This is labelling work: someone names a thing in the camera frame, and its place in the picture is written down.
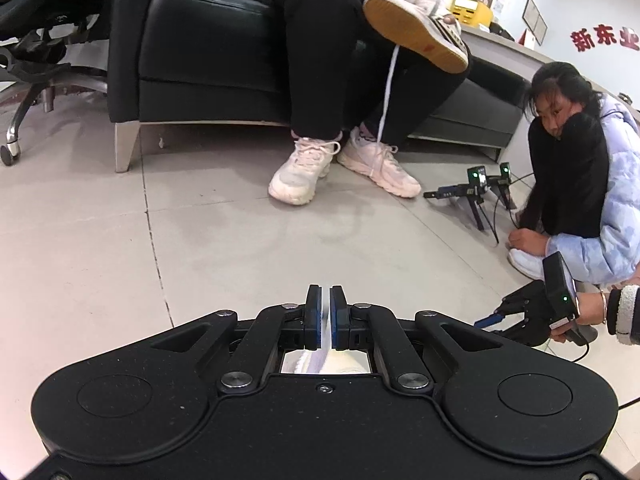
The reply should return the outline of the operator right hand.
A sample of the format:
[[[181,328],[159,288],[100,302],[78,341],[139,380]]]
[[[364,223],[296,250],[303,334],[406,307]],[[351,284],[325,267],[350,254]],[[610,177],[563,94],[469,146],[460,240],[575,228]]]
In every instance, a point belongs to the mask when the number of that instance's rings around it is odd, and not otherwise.
[[[608,307],[607,292],[580,292],[577,295],[579,315],[574,321],[566,323],[551,331],[550,337],[557,342],[567,340],[566,333],[576,330],[578,326],[596,326],[604,324]]]

